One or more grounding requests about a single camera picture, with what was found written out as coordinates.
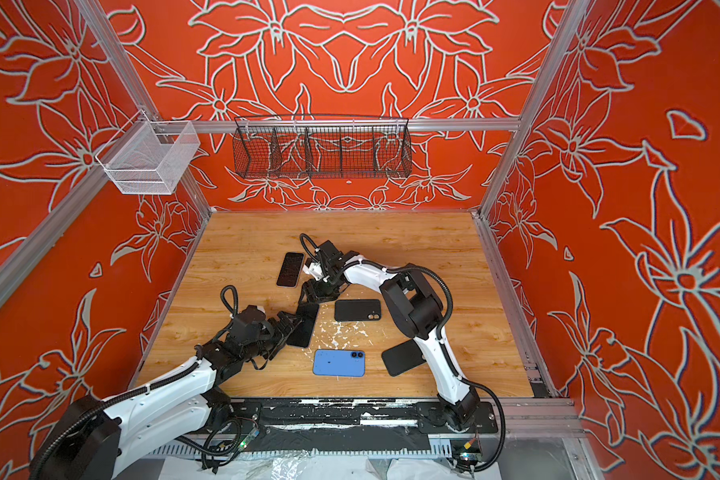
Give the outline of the black smartphone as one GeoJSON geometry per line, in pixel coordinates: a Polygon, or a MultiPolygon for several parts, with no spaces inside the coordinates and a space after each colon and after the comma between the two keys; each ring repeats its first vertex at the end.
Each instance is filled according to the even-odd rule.
{"type": "Polygon", "coordinates": [[[299,252],[287,252],[284,255],[276,285],[285,288],[294,288],[301,274],[305,255],[299,252]]]}
{"type": "Polygon", "coordinates": [[[295,317],[299,320],[299,323],[288,337],[287,345],[298,348],[309,347],[319,309],[320,305],[317,303],[304,303],[298,306],[295,317]]]}

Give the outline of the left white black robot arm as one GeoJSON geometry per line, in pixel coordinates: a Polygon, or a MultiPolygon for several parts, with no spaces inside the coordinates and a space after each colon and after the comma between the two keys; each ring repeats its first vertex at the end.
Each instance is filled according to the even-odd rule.
{"type": "Polygon", "coordinates": [[[103,400],[85,395],[68,407],[31,460],[30,478],[113,479],[172,440],[231,423],[221,385],[257,358],[274,359],[304,318],[242,308],[232,285],[220,299],[228,323],[180,366],[138,388],[103,400]]]}

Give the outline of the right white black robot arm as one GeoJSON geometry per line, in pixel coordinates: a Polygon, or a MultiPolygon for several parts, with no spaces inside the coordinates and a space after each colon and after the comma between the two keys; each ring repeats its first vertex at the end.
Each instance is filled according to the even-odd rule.
{"type": "Polygon", "coordinates": [[[350,285],[380,293],[395,326],[413,341],[429,367],[446,423],[456,431],[468,429],[481,405],[478,392],[483,391],[495,405],[500,431],[506,431],[506,415],[498,396],[467,378],[450,347],[445,326],[454,302],[440,276],[412,263],[390,267],[354,251],[343,253],[332,242],[318,245],[305,233],[299,235],[299,241],[308,256],[303,271],[311,277],[302,286],[307,301],[334,301],[342,288],[350,285]]]}

